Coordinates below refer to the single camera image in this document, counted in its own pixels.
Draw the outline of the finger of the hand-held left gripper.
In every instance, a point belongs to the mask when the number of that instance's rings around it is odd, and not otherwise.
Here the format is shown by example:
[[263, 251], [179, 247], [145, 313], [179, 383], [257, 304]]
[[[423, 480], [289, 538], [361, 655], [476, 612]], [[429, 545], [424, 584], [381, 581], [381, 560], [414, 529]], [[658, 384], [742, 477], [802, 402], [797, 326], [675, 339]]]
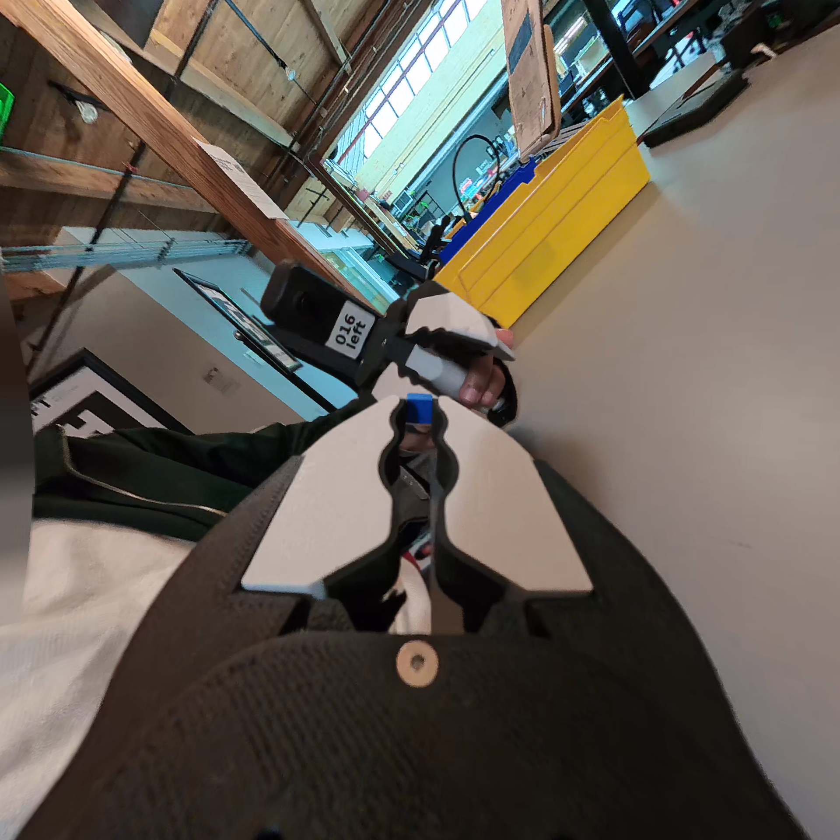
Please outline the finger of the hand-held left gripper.
[[451, 291], [413, 297], [407, 306], [404, 336], [423, 347], [443, 350], [453, 359], [473, 354], [514, 361], [515, 353], [497, 331], [487, 316]]
[[469, 368], [422, 346], [401, 347], [401, 368], [407, 371], [401, 379], [401, 398], [411, 395], [460, 398]]

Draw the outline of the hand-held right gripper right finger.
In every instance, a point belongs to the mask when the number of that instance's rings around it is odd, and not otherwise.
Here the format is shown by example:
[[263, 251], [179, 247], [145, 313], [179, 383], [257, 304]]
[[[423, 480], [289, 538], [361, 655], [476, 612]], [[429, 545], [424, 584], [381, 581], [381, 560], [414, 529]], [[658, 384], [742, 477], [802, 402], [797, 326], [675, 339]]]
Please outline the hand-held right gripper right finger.
[[431, 525], [442, 596], [475, 634], [492, 608], [591, 595], [594, 584], [520, 444], [454, 399], [436, 401]]

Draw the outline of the person's left forearm green sleeve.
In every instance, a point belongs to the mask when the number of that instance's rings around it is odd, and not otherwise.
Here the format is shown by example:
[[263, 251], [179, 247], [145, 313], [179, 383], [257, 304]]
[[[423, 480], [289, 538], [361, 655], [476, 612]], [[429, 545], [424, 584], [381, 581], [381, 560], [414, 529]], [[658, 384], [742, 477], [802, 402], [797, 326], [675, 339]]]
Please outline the person's left forearm green sleeve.
[[189, 435], [138, 427], [88, 438], [35, 436], [33, 522], [93, 522], [200, 541], [290, 459], [375, 404], [363, 395], [310, 422]]

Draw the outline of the person's left hand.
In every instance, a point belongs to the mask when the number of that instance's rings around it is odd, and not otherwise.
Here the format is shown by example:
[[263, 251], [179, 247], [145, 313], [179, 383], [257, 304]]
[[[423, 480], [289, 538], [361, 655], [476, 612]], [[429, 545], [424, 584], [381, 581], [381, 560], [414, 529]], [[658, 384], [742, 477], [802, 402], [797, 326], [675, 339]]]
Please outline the person's left hand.
[[507, 368], [492, 354], [471, 361], [458, 392], [458, 402], [470, 410], [490, 413], [513, 387]]

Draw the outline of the long black framed picture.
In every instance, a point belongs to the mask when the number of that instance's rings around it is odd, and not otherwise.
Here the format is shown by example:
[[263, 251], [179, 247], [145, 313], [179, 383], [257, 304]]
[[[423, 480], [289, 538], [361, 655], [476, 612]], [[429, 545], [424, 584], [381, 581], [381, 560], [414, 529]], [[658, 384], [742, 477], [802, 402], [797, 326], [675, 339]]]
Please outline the long black framed picture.
[[236, 340], [254, 356], [286, 377], [292, 377], [302, 368], [302, 362], [269, 334], [263, 322], [248, 315], [222, 288], [182, 269], [173, 270], [232, 325]]

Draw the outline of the blue plastic bin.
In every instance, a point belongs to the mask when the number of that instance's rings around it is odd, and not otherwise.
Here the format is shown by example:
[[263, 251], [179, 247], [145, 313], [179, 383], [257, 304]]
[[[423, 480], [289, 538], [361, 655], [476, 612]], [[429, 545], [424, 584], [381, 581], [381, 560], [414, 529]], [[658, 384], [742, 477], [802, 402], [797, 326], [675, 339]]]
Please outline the blue plastic bin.
[[457, 232], [453, 233], [448, 245], [443, 247], [440, 252], [440, 261], [442, 266], [445, 266], [455, 255], [461, 250], [469, 240], [474, 237], [478, 231], [486, 224], [490, 217], [498, 210], [498, 208], [507, 201], [509, 196], [522, 184], [529, 183], [534, 175], [538, 161], [531, 158], [525, 165], [520, 165], [507, 178], [504, 183], [500, 185], [500, 189], [490, 196], [478, 214], [471, 218], [463, 227]]

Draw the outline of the yellow plastic bin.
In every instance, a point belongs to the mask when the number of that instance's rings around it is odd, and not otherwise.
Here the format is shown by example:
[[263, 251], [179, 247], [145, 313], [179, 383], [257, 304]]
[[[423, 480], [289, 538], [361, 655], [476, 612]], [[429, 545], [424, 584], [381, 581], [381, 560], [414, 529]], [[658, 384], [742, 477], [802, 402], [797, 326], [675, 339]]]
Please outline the yellow plastic bin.
[[538, 163], [436, 280], [509, 328], [648, 183], [618, 98]]

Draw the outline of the white paper notice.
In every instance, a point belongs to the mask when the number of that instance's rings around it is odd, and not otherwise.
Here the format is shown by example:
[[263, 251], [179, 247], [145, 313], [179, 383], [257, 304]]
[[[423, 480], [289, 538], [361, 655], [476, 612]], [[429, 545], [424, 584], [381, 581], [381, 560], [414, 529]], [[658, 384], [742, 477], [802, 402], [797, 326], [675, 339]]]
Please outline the white paper notice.
[[266, 218], [289, 220], [288, 215], [257, 184], [235, 157], [216, 145], [199, 140], [196, 140], [196, 144], [210, 156], [217, 167], [226, 174], [226, 177], [240, 189]]

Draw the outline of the framed black-white pattern picture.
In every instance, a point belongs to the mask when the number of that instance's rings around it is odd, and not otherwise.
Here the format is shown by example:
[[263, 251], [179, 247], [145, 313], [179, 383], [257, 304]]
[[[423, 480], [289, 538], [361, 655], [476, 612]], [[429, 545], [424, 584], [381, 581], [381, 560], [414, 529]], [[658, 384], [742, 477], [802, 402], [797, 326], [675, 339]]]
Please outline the framed black-white pattern picture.
[[80, 350], [29, 387], [34, 436], [57, 427], [90, 438], [124, 429], [192, 431], [89, 350]]

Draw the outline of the brown cardboard sheet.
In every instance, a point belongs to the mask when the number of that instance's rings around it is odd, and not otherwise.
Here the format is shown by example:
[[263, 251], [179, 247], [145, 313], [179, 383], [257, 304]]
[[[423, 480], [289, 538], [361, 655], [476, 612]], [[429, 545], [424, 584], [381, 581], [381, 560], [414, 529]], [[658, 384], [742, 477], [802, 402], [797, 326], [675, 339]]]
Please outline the brown cardboard sheet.
[[520, 162], [560, 134], [562, 111], [553, 34], [540, 1], [502, 1], [508, 99]]

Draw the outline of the person's white shirt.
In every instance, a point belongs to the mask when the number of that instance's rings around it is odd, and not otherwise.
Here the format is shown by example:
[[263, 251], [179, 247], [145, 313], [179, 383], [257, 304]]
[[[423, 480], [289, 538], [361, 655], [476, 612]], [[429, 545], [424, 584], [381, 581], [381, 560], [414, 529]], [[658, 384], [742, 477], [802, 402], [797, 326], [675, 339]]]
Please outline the person's white shirt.
[[43, 802], [62, 837], [153, 725], [225, 659], [269, 631], [429, 634], [411, 563], [363, 610], [337, 599], [236, 591], [221, 550], [90, 521], [33, 524], [21, 617], [2, 626], [2, 838]]

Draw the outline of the wooden beam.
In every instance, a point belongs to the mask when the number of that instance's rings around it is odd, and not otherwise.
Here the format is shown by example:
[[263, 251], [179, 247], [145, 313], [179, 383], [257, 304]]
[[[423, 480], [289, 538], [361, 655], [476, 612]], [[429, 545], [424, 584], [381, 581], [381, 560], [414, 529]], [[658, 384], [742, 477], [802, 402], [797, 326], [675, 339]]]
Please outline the wooden beam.
[[70, 2], [2, 1], [2, 15], [44, 47], [273, 264], [294, 259], [367, 300], [287, 220], [266, 218], [196, 144], [206, 142]]

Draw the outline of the ceiling lamp fixture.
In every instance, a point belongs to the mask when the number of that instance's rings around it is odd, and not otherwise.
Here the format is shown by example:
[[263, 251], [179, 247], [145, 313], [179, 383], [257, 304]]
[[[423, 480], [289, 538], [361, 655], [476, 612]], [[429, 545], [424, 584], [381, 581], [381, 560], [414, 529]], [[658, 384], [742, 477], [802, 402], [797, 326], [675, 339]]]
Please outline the ceiling lamp fixture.
[[81, 120], [87, 125], [96, 123], [103, 112], [109, 111], [107, 106], [89, 94], [76, 91], [55, 80], [49, 80], [48, 85], [79, 112]]

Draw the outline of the flat black tray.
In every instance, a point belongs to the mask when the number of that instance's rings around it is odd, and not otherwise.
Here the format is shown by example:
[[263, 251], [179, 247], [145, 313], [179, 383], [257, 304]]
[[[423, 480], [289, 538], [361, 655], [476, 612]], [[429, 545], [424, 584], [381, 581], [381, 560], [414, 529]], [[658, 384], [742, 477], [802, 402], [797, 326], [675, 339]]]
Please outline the flat black tray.
[[714, 120], [749, 86], [743, 69], [730, 70], [703, 87], [688, 91], [649, 126], [637, 140], [649, 149], [659, 147]]

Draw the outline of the black metal post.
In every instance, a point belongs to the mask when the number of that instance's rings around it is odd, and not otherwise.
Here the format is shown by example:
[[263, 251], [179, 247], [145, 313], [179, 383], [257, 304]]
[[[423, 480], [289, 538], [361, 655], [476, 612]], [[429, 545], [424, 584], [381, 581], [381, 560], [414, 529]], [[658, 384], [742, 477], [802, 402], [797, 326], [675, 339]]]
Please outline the black metal post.
[[606, 1], [583, 1], [583, 4], [610, 53], [625, 89], [632, 99], [641, 98], [649, 91], [649, 84]]

